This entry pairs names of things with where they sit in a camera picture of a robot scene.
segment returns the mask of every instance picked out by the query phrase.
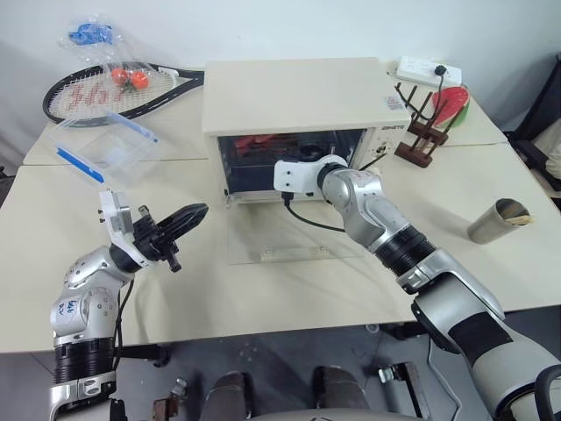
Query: oven window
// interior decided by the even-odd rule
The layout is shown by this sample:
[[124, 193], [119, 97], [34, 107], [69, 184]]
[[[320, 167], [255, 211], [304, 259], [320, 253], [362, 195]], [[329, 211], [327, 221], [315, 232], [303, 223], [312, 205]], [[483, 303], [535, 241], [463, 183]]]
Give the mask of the oven window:
[[366, 130], [221, 136], [218, 146], [229, 193], [273, 190], [278, 160], [317, 161], [328, 154], [351, 162]]

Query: racket strings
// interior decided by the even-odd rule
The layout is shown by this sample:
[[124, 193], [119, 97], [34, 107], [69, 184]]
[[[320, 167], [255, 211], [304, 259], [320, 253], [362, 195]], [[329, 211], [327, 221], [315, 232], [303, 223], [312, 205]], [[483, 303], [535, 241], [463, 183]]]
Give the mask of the racket strings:
[[99, 118], [104, 114], [103, 109], [116, 113], [132, 110], [174, 87], [174, 78], [168, 73], [151, 71], [148, 78], [148, 87], [144, 89], [123, 89], [107, 74], [74, 80], [54, 95], [49, 112], [60, 118]]

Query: white wall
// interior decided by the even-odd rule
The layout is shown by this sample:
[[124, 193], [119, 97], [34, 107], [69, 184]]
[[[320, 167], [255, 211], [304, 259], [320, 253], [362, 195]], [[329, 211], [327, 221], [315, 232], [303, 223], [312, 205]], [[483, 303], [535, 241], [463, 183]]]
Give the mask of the white wall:
[[177, 67], [214, 59], [441, 59], [498, 125], [526, 110], [561, 51], [559, 0], [4, 0], [0, 162], [21, 163], [48, 88], [79, 68], [57, 46], [76, 16], [108, 14], [139, 58]]

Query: white table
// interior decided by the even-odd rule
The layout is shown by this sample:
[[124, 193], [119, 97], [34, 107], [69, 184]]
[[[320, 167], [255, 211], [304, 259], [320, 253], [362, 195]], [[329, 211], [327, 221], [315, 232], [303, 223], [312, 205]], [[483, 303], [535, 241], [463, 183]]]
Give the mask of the white table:
[[[426, 169], [387, 158], [392, 164], [383, 180], [387, 195], [490, 288], [505, 310], [561, 303], [561, 217], [510, 146], [440, 148]], [[162, 161], [152, 178], [128, 190], [131, 204], [147, 204], [157, 219], [187, 203], [205, 202], [210, 211], [178, 241], [181, 272], [172, 274], [162, 263], [138, 273], [124, 312], [125, 344], [412, 319], [412, 297], [367, 253], [340, 260], [229, 264], [228, 210], [215, 185], [205, 160]], [[473, 244], [465, 237], [468, 222], [500, 197], [524, 203], [536, 222], [492, 244]], [[97, 188], [75, 168], [20, 168], [0, 209], [1, 352], [52, 347], [48, 313], [62, 275], [77, 257], [108, 242], [97, 208]], [[326, 203], [295, 208], [310, 218], [337, 220]], [[326, 235], [290, 217], [280, 204], [271, 209], [286, 230]], [[329, 235], [350, 241], [344, 234]]]
[[[397, 79], [395, 81], [401, 82], [404, 94], [409, 93], [413, 86], [411, 82], [398, 81]], [[419, 107], [430, 90], [436, 91], [437, 89], [419, 85], [413, 104]], [[432, 110], [432, 105], [429, 104], [425, 115], [430, 114]], [[161, 140], [159, 148], [162, 160], [198, 160], [209, 157], [201, 128], [202, 88], [189, 91], [156, 111], [135, 118], [134, 121], [152, 130]], [[25, 165], [62, 165], [66, 163], [55, 153], [53, 144], [47, 136], [47, 132], [53, 127], [54, 123], [52, 122], [46, 124], [45, 130], [25, 156]], [[87, 132], [88, 135], [81, 135], [81, 132], [86, 133], [84, 129], [75, 129], [75, 132], [75, 148], [82, 147], [92, 139], [91, 132]], [[451, 129], [449, 135], [450, 138], [443, 147], [492, 145], [507, 142], [502, 132], [486, 116], [473, 98], [465, 121], [458, 127]], [[411, 133], [408, 133], [407, 136], [408, 141], [415, 139]]]

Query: floor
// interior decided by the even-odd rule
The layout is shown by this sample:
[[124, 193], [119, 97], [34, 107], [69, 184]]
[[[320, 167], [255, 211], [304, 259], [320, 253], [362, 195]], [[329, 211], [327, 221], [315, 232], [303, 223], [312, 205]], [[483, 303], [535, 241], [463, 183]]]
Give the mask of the floor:
[[[559, 307], [508, 315], [508, 323], [561, 357]], [[188, 400], [179, 420], [197, 420], [202, 399], [212, 383], [231, 370], [250, 373], [259, 414], [313, 406], [310, 382], [319, 365], [337, 365], [363, 386], [372, 409], [413, 415], [405, 384], [380, 383], [377, 367], [413, 361], [434, 420], [451, 419], [455, 403], [427, 365], [426, 335], [398, 341], [365, 326], [275, 332], [172, 344], [172, 359], [164, 368], [143, 360], [121, 361], [118, 396], [125, 400], [129, 420], [152, 416], [154, 399], [167, 396], [177, 376], [188, 380]], [[491, 419], [470, 380], [462, 358], [434, 348], [432, 361], [462, 401], [457, 420]], [[0, 355], [2, 419], [45, 419], [52, 382], [53, 353]]]

